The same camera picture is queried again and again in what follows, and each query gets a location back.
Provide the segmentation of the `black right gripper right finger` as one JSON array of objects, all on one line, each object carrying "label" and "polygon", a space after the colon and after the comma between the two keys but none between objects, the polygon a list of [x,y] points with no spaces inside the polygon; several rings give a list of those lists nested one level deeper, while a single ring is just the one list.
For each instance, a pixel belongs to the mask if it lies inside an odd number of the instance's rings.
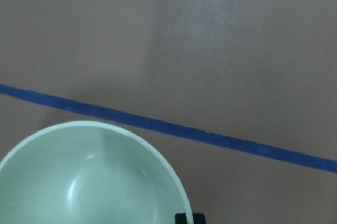
[{"label": "black right gripper right finger", "polygon": [[203,213],[193,213],[194,224],[206,224],[206,218]]}]

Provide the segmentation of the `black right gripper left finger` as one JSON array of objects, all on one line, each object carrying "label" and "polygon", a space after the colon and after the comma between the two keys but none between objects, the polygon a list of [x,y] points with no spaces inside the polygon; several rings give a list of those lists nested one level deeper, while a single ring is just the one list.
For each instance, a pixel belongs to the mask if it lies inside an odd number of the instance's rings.
[{"label": "black right gripper left finger", "polygon": [[175,216],[175,224],[186,224],[186,214],[185,213],[177,213]]}]

